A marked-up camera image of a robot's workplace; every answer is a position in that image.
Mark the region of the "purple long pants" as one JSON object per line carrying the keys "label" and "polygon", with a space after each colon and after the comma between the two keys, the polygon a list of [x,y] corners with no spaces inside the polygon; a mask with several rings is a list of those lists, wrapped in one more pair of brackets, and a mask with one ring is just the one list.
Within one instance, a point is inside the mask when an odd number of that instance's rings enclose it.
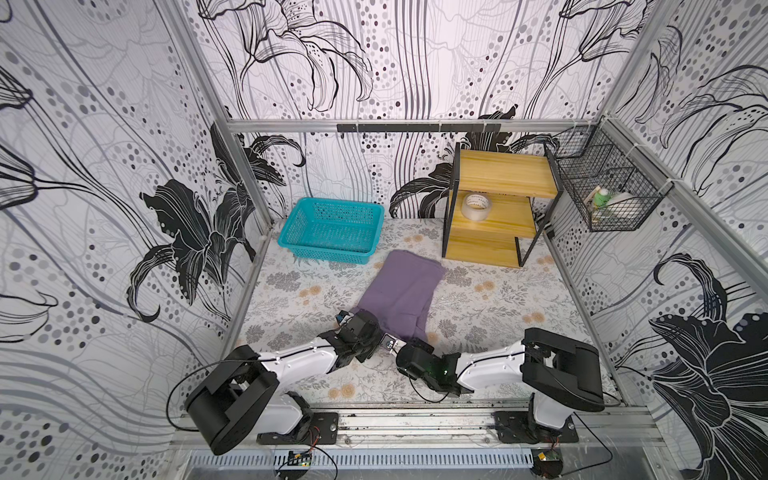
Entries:
{"label": "purple long pants", "polygon": [[393,250],[351,313],[370,312],[385,333],[403,341],[426,341],[429,309],[444,273],[436,260]]}

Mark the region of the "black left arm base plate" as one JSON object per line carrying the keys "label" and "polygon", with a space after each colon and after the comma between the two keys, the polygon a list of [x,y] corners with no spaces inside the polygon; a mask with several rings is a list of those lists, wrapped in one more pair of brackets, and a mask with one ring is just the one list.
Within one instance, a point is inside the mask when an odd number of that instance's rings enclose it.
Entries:
{"label": "black left arm base plate", "polygon": [[302,419],[290,433],[260,433],[260,445],[334,445],[337,441],[339,414],[337,412],[313,413]]}

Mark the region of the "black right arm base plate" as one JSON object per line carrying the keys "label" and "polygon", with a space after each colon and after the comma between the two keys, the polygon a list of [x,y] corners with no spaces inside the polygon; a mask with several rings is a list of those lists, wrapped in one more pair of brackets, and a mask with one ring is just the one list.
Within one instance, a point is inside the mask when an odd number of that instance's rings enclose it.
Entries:
{"label": "black right arm base plate", "polygon": [[575,444],[579,442],[573,419],[558,430],[536,424],[528,412],[496,411],[492,414],[493,428],[503,444]]}

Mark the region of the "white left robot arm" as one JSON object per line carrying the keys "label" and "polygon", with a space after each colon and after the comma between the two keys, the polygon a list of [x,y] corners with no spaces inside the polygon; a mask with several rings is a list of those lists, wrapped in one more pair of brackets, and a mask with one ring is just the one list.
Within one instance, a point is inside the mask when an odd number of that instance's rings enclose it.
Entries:
{"label": "white left robot arm", "polygon": [[211,452],[223,455],[257,434],[268,444],[312,443],[322,435],[309,403],[290,388],[373,356],[384,336],[366,310],[340,312],[338,327],[282,352],[235,348],[189,394],[184,409]]}

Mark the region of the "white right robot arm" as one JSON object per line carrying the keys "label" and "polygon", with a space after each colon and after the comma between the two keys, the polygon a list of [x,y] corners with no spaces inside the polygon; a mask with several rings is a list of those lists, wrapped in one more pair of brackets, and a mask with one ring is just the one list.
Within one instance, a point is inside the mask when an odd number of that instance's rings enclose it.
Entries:
{"label": "white right robot arm", "polygon": [[393,345],[398,371],[446,397],[486,387],[524,384],[533,390],[526,412],[493,415],[504,443],[574,443],[577,412],[606,408],[598,350],[590,344],[532,327],[497,350],[437,356],[420,339]]}

